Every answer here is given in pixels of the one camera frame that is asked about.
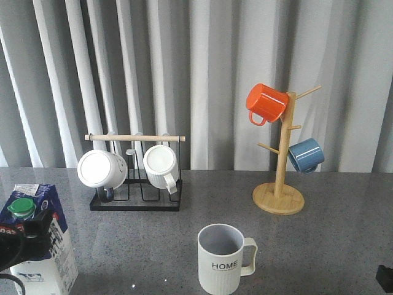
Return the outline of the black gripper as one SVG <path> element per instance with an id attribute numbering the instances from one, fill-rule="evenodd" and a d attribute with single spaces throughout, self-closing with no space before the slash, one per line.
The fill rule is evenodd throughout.
<path id="1" fill-rule="evenodd" d="M 44 257 L 52 247 L 50 225 L 53 211 L 46 209 L 33 219 L 23 221 L 22 229 L 1 223 L 1 270 Z"/>

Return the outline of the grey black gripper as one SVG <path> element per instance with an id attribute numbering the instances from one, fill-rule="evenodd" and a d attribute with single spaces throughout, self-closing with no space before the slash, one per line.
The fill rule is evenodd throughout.
<path id="1" fill-rule="evenodd" d="M 392 268 L 386 267 L 385 265 L 378 266 L 375 279 L 386 293 L 393 292 L 392 276 Z"/>

